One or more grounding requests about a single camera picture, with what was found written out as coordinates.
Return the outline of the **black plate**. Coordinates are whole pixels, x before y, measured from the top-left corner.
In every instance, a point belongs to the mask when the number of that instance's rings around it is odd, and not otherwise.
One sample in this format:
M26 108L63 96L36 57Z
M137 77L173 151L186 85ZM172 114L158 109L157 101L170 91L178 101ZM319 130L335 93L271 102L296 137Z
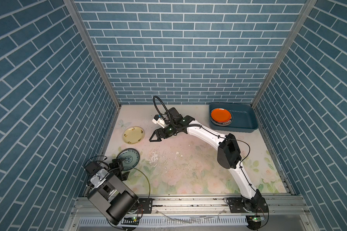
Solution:
M229 126L231 124L231 120L227 121L227 122L218 122L218 121L211 121L214 125L216 126Z

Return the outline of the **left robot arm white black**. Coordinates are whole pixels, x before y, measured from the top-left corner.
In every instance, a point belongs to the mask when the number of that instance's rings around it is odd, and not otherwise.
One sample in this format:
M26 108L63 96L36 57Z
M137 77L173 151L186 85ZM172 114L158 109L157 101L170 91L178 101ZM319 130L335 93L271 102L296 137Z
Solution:
M114 159L106 167L103 161L91 161L84 168L91 187L87 199L110 224L118 225L138 202L138 196L124 183L129 173L122 172L122 161Z

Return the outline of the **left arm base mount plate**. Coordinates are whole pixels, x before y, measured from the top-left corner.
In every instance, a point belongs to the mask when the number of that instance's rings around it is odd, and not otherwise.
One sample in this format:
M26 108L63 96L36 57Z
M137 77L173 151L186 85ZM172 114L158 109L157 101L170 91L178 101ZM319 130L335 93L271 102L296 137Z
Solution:
M135 205L132 207L133 213L137 214L151 214L153 207L152 198L139 198Z

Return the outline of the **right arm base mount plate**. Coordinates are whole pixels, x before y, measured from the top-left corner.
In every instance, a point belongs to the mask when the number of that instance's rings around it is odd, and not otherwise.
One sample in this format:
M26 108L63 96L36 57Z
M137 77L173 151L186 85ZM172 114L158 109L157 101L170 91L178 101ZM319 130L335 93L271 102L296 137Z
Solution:
M265 198L255 196L252 199L245 197L230 197L225 200L231 213L267 213L269 207Z

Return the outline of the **orange plate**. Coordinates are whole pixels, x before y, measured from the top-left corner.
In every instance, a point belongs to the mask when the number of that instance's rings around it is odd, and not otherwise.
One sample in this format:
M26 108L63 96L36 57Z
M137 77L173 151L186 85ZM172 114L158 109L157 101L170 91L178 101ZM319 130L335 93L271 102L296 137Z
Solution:
M210 113L211 119L217 123L227 123L232 119L230 111L223 108L215 108Z

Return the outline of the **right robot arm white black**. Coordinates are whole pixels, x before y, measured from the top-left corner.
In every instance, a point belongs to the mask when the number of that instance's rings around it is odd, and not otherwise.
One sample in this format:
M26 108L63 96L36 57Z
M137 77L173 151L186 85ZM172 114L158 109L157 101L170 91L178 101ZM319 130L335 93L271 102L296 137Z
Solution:
M227 169L241 193L243 207L247 212L269 212L268 204L261 192L251 183L243 166L243 158L238 145L239 140L233 134L221 134L202 125L191 116L179 117L176 122L168 122L160 115L155 115L152 122L161 126L149 139L150 142L160 142L183 132L201 139L217 150L217 162Z

